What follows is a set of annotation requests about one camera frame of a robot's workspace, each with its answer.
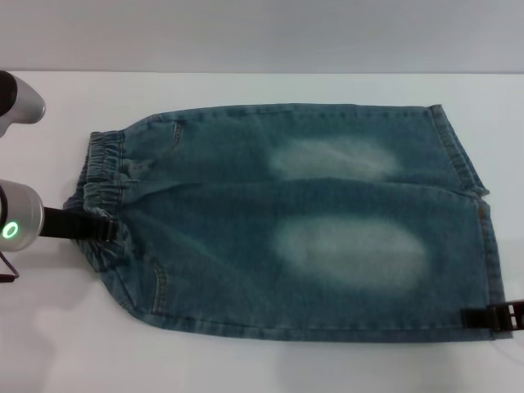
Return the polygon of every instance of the green light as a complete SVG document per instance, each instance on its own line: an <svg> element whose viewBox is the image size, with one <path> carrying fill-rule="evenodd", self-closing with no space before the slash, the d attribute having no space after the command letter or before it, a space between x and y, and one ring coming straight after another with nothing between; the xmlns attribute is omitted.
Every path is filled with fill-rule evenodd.
<svg viewBox="0 0 524 393"><path fill-rule="evenodd" d="M3 227L2 236L4 236L6 239L11 239L16 235L16 233L18 233L18 224L14 221L11 221L9 224L6 224L6 226Z"/></svg>

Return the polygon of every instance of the light blue denim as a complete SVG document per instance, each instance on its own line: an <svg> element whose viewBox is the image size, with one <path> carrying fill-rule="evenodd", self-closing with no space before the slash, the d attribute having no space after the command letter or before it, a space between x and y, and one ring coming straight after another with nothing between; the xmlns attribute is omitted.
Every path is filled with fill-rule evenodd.
<svg viewBox="0 0 524 393"><path fill-rule="evenodd" d="M282 104L150 116L93 133L79 242L159 328L290 341L473 341L504 301L487 194L440 106Z"/></svg>

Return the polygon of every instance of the white wall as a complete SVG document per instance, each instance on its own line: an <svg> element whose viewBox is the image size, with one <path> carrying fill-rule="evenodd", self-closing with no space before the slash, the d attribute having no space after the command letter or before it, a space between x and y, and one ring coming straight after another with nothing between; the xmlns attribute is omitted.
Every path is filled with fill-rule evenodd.
<svg viewBox="0 0 524 393"><path fill-rule="evenodd" d="M0 69L524 72L522 0L0 0Z"/></svg>

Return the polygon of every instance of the white table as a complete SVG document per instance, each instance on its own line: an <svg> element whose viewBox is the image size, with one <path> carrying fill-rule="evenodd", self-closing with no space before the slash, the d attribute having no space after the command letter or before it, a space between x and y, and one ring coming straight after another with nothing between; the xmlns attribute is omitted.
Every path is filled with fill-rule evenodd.
<svg viewBox="0 0 524 393"><path fill-rule="evenodd" d="M274 102L441 103L484 184L506 295L524 298L524 75L181 75L16 72L47 102L0 139L0 177L46 206L73 192L92 131L199 106ZM126 314L68 241L9 255L0 285L0 391L520 391L524 333L431 345L286 343L163 331Z"/></svg>

